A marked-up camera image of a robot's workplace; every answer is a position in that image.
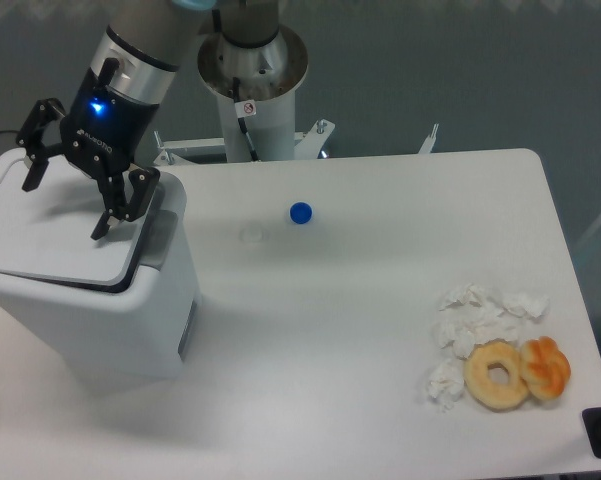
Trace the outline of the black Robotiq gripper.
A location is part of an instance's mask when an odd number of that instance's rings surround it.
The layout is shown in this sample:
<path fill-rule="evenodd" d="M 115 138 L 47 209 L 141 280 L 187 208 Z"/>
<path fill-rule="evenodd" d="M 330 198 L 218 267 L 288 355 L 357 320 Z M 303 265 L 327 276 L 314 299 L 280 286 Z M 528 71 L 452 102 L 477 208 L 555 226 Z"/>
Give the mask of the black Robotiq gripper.
<path fill-rule="evenodd" d="M 135 165 L 136 149 L 157 110 L 156 104 L 126 98 L 100 85 L 88 70 L 66 116 L 57 98 L 38 100 L 16 135 L 17 145 L 29 159 L 22 190 L 37 189 L 49 159 L 63 154 L 97 181 L 104 212 L 91 233 L 93 240 L 103 238 L 114 220 L 134 222 L 145 215 L 160 179 L 156 168 Z M 61 143 L 46 146 L 47 127 L 60 120 Z"/>

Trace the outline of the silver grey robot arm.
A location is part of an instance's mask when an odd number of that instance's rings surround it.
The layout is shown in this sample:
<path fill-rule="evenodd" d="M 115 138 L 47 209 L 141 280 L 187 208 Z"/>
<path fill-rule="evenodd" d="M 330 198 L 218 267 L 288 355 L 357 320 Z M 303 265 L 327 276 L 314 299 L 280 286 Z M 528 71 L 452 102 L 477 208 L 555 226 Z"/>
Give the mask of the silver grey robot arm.
<path fill-rule="evenodd" d="M 111 20 L 69 108 L 36 102 L 16 137 L 29 161 L 22 189 L 37 189 L 61 155 L 96 181 L 104 212 L 92 239 L 145 215 L 159 182 L 135 151 L 207 19 L 233 42 L 259 46 L 278 30 L 275 1 L 125 1 Z"/>

